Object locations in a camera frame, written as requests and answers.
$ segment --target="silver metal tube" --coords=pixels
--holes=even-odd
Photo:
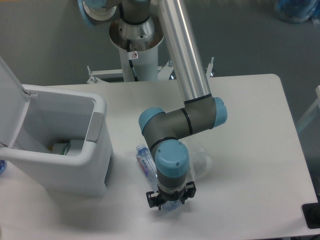
[[[157,11],[184,101],[210,94],[184,0],[160,0]]]

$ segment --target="blue object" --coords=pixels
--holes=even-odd
[[[7,162],[5,160],[0,160],[0,175],[5,171],[7,167]]]
[[[99,9],[106,5],[107,0],[83,0],[85,5],[91,9]]]
[[[89,21],[87,15],[86,15],[86,12],[85,12],[85,10],[84,10],[84,5],[83,5],[83,2],[82,2],[82,1],[83,1],[83,0],[78,0],[78,5],[79,5],[79,9],[80,9],[81,16],[82,16],[85,24],[87,24],[89,27],[94,27],[95,25],[93,25],[93,24]]]
[[[139,126],[141,129],[141,132],[144,131],[144,128],[150,119],[152,119],[155,115],[159,113],[164,113],[164,112],[165,111],[161,107],[151,107],[145,110],[143,113],[141,113],[139,117]]]
[[[216,116],[213,127],[218,127],[224,124],[228,118],[227,108],[225,106],[224,101],[220,97],[214,97],[215,106],[216,106]]]
[[[168,178],[178,178],[189,169],[189,153],[180,141],[170,139],[162,142],[155,153],[157,169]]]
[[[289,23],[302,23],[312,16],[318,0],[277,0],[274,10]]]
[[[320,19],[320,1],[318,2],[318,5],[316,6],[313,14],[312,14],[313,19]]]

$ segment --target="open lid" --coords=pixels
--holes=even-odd
[[[11,148],[24,122],[30,96],[0,57],[0,148]]]
[[[316,87],[315,92],[318,95],[319,104],[320,104],[320,85]]]

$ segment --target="white trash bin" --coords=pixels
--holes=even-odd
[[[22,85],[0,57],[0,159],[45,188],[106,192],[113,153],[106,112],[98,94]],[[51,152],[54,144],[71,140],[83,141],[78,155]]]

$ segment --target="blue joint cap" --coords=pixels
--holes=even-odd
[[[7,162],[5,160],[0,160],[0,175],[5,171],[7,167]]]
[[[78,5],[79,5],[79,9],[80,9],[80,13],[81,13],[81,16],[85,22],[85,24],[89,27],[94,27],[94,25],[89,21],[87,15],[86,15],[86,12],[84,10],[84,5],[83,5],[83,0],[78,0]]]
[[[141,113],[139,117],[139,125],[140,125],[141,132],[144,131],[144,128],[150,119],[152,119],[155,115],[159,113],[164,113],[164,112],[165,111],[161,107],[151,107],[145,110],[143,113]]]
[[[155,153],[158,171],[168,178],[178,178],[189,169],[189,153],[180,141],[170,139],[162,142]]]
[[[107,0],[83,0],[85,5],[91,9],[99,9],[106,5]]]
[[[224,101],[220,97],[214,97],[215,106],[216,106],[216,116],[213,127],[218,127],[224,124],[228,118],[227,108]]]

